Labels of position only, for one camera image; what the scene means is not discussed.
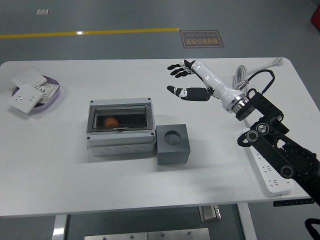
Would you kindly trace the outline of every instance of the white cable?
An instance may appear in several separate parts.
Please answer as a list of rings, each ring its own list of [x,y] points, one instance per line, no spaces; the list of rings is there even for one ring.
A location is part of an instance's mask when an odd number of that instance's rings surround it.
[[[259,67],[259,68],[256,68],[256,69],[253,69],[251,71],[248,71],[247,67],[244,66],[244,65],[240,65],[238,66],[238,68],[236,69],[235,71],[235,75],[234,75],[234,78],[233,78],[233,88],[234,89],[239,89],[239,87],[241,85],[247,85],[248,82],[248,77],[251,75],[251,74],[254,74],[260,70],[263,70],[263,69],[268,69],[268,68],[271,68],[273,66],[282,66],[282,64],[284,64],[284,61],[282,59],[282,57],[277,57],[275,60],[273,60],[272,63],[266,65],[266,66],[263,66],[263,67]],[[242,91],[247,94],[247,87],[244,87],[242,89]]]

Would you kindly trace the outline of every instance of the metal plate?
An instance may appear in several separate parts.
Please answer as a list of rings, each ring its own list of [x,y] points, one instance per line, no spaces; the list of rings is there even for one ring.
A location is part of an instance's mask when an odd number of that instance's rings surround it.
[[[86,236],[84,240],[210,240],[208,228]]]
[[[149,232],[148,240],[210,240],[208,228]]]
[[[148,240],[147,232],[86,236],[84,240]]]

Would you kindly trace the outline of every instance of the gray metal block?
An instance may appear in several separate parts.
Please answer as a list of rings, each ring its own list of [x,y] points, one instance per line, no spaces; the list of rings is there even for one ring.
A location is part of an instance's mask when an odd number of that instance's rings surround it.
[[[156,126],[157,162],[185,164],[190,154],[190,144],[185,124]]]

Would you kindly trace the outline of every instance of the orange ball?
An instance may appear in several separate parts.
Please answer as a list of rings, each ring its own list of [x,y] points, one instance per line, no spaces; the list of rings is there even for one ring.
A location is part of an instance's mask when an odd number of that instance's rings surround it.
[[[103,121],[104,127],[107,129],[112,129],[112,128],[118,128],[119,127],[119,122],[117,119],[114,117],[106,117]]]

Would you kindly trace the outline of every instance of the red object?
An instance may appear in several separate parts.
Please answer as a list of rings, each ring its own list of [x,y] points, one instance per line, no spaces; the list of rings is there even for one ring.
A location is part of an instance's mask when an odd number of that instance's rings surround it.
[[[311,17],[311,22],[320,30],[320,5],[315,10],[314,14]]]
[[[119,127],[119,122],[114,117],[106,117],[103,121],[103,124],[104,124],[105,128],[107,128],[107,129]]]

